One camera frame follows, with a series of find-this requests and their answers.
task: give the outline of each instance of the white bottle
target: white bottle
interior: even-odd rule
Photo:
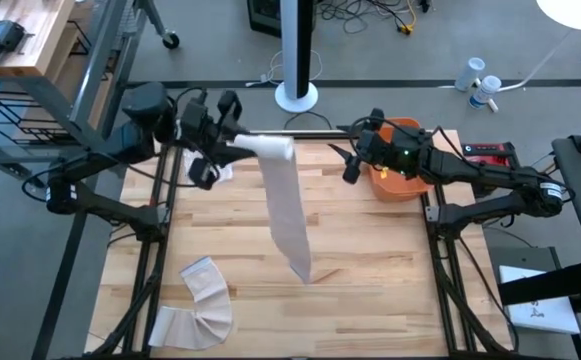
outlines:
[[[479,58],[470,58],[468,63],[459,74],[459,77],[454,82],[454,87],[459,91],[468,91],[474,84],[474,81],[479,77],[479,73],[485,69],[486,63]]]
[[[470,97],[470,106],[475,109],[480,109],[483,105],[487,104],[494,94],[499,91],[501,87],[501,80],[496,76],[486,76],[481,80],[481,86],[477,88],[477,91]]]

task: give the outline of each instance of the orange container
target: orange container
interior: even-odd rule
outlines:
[[[419,128],[419,123],[411,118],[390,118],[386,119],[393,124],[402,126],[412,126]],[[379,136],[385,141],[392,139],[394,128],[390,125],[382,125],[379,129]],[[394,171],[388,171],[385,178],[381,178],[381,171],[369,167],[370,183],[374,195],[380,201],[395,202],[408,201],[417,198],[427,192],[432,186],[423,182],[419,177],[406,180],[405,176]]]

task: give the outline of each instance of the concrete floor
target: concrete floor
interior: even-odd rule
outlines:
[[[131,79],[252,80],[267,72],[280,41],[250,31],[245,1],[158,0],[167,26],[182,47],[167,52],[146,26]],[[488,74],[520,78],[567,32],[547,19],[534,1],[437,0],[405,38],[391,21],[372,16],[369,28],[346,35],[341,22],[318,20],[314,49],[321,54],[321,79],[452,79],[470,56],[486,60]],[[538,78],[581,78],[581,32],[572,33]],[[210,92],[209,104],[218,90]],[[270,89],[239,89],[242,122],[250,129],[280,129],[290,115],[273,102]],[[531,163],[550,151],[550,141],[581,131],[581,88],[527,88],[499,94],[501,111],[476,111],[467,94],[444,89],[320,89],[314,111],[333,125],[349,124],[381,107],[389,116],[409,116],[426,127],[458,129],[465,142],[511,141],[520,160]],[[293,129],[322,129],[304,115]],[[104,174],[98,190],[117,196],[121,181]],[[27,359],[70,228],[70,218],[47,213],[25,198],[20,183],[0,173],[0,359]],[[90,219],[79,251],[51,357],[77,355],[86,340],[109,226]],[[581,230],[570,206],[552,219],[519,217],[511,229],[533,245],[556,246],[563,265],[581,262]],[[487,232],[488,244],[522,244]],[[522,353],[574,358],[564,336],[520,331]]]

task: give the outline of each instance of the butcher block tabletop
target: butcher block tabletop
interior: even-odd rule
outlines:
[[[447,133],[459,142],[455,131]],[[354,186],[345,183],[342,159],[327,143],[310,140],[295,145],[312,251],[309,285],[300,282],[270,237],[256,159],[234,164],[234,178],[216,184],[212,191],[178,190],[160,304],[193,309],[192,296],[179,272],[210,256],[228,283],[233,327],[223,344],[207,350],[153,348],[152,356],[447,355],[420,200],[381,203],[365,174]],[[347,141],[334,143],[349,149]],[[435,143],[450,149],[440,137],[435,137]],[[139,167],[154,171],[156,163],[153,159]],[[147,204],[151,188],[150,179],[129,171],[121,201],[133,206]],[[448,203],[474,202],[469,184],[452,184],[444,190]],[[463,238],[498,296],[481,227],[469,226]],[[108,250],[87,351],[101,344],[128,308],[139,249],[140,244],[131,237]],[[505,320],[460,245],[458,256],[470,307],[486,329],[509,346]],[[456,309],[453,311],[462,348]],[[140,320],[139,337],[143,324]]]
[[[0,64],[0,77],[43,76],[66,26],[75,0],[0,0],[0,20],[19,23],[34,36],[21,54],[9,53]]]

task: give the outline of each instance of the white cable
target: white cable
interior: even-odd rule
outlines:
[[[317,61],[319,62],[319,72],[317,72],[317,75],[313,76],[310,78],[310,81],[313,81],[315,79],[317,79],[319,76],[321,76],[321,73],[323,72],[323,61],[321,61],[321,55],[314,51],[314,50],[310,50],[311,53],[317,55]],[[277,81],[274,81],[274,72],[277,68],[283,67],[283,64],[274,64],[274,61],[277,59],[277,57],[279,55],[281,55],[282,51],[277,52],[276,54],[274,54],[272,56],[272,58],[270,59],[270,70],[268,70],[267,74],[261,74],[261,81],[257,81],[257,82],[248,82],[246,83],[246,87],[252,87],[252,86],[256,86],[256,85],[263,85],[266,83],[271,83],[274,85],[279,85],[280,83]]]

